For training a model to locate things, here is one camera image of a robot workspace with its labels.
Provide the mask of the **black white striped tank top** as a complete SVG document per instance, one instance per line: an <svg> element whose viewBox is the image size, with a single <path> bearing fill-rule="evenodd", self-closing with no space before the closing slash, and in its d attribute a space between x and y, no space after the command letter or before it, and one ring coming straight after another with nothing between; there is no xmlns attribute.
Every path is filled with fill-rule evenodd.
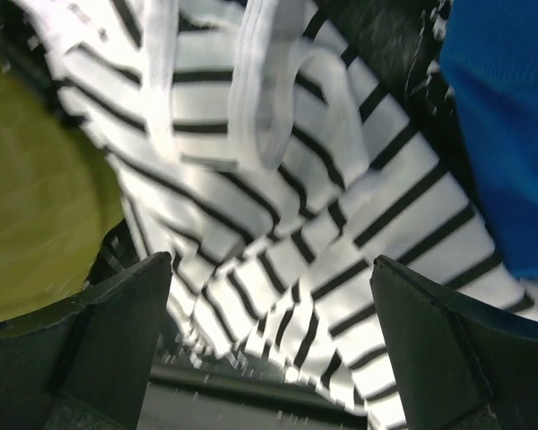
<svg viewBox="0 0 538 430"><path fill-rule="evenodd" d="M292 368L376 429L406 418L381 254L538 322L478 211L310 1L23 1L59 98L114 168L138 253L172 254L191 350Z"/></svg>

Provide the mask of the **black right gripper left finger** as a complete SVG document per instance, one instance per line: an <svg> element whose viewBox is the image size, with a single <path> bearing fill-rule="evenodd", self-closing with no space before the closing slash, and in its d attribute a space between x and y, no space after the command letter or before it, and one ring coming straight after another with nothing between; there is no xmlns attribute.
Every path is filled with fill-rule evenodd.
<svg viewBox="0 0 538 430"><path fill-rule="evenodd" d="M0 429L134 429L171 281L156 253L0 322Z"/></svg>

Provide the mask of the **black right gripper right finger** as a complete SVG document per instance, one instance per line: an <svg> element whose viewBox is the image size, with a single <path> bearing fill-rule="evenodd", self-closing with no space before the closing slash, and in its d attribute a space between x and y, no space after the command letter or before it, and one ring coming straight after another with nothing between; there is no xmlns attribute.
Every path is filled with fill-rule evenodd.
<svg viewBox="0 0 538 430"><path fill-rule="evenodd" d="M371 289L411 429L538 429L538 322L385 256Z"/></svg>

